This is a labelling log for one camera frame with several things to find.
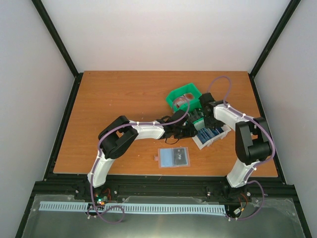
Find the black credit card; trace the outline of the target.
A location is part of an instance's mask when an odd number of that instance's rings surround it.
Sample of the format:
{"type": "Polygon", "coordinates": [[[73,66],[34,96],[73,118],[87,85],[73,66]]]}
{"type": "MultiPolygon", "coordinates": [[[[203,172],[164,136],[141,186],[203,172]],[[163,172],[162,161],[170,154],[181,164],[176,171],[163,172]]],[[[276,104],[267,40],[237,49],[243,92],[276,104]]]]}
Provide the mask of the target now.
{"type": "Polygon", "coordinates": [[[173,149],[174,164],[177,166],[184,166],[188,164],[187,152],[185,148],[173,149]]]}

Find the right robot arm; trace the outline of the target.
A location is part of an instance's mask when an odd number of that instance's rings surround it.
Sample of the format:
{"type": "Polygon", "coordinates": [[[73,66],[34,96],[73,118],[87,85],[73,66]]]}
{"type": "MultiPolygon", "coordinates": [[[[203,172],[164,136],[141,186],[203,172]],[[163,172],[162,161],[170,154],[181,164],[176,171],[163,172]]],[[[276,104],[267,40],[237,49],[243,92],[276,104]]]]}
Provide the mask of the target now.
{"type": "Polygon", "coordinates": [[[199,97],[204,111],[206,128],[215,129],[227,125],[235,131],[237,160],[221,185],[221,195],[232,200],[245,189],[248,179],[261,164],[275,156],[275,145],[268,131],[266,119],[253,118],[226,101],[216,101],[211,93],[199,97]]]}

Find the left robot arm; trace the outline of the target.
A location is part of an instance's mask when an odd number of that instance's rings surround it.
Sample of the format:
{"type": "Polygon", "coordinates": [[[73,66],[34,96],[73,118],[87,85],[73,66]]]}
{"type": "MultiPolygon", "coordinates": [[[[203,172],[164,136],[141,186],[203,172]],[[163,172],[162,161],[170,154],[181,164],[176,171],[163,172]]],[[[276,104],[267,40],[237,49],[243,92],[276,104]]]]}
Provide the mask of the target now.
{"type": "Polygon", "coordinates": [[[167,140],[170,137],[180,140],[196,136],[198,131],[188,119],[189,114],[184,110],[150,122],[132,121],[126,116],[119,116],[98,136],[97,156],[87,175],[89,184],[85,193],[94,200],[102,196],[102,185],[114,160],[121,157],[135,140],[167,140]]]}

